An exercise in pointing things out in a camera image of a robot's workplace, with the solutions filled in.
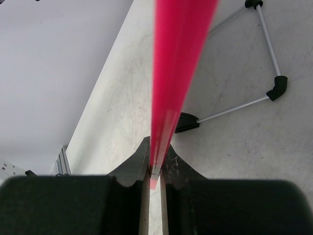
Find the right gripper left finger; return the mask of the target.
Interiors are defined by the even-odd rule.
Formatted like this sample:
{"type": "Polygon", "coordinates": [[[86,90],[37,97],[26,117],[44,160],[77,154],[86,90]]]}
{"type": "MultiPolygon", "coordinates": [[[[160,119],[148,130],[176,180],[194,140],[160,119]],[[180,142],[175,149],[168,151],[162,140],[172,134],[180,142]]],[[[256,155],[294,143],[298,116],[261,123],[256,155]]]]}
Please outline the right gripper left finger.
{"type": "Polygon", "coordinates": [[[150,203],[150,138],[108,175],[114,178],[107,200],[107,234],[147,235],[150,203]]]}

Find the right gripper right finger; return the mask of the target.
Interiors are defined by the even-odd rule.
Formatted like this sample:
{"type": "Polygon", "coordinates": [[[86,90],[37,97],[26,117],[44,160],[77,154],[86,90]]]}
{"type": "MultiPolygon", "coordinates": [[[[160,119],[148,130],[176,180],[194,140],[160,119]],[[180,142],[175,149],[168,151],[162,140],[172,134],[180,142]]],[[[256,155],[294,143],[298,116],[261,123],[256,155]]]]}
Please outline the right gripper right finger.
{"type": "Polygon", "coordinates": [[[204,178],[169,147],[160,171],[164,235],[197,234],[190,181],[204,178]]]}

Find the pink framed whiteboard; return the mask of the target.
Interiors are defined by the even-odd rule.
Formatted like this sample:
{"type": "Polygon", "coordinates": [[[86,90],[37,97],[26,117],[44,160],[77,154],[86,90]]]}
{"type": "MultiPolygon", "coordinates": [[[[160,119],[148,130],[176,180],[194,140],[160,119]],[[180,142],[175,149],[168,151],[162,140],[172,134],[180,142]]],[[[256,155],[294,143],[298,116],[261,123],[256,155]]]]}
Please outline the pink framed whiteboard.
{"type": "Polygon", "coordinates": [[[156,188],[217,6],[216,0],[155,1],[151,189],[156,188]]]}

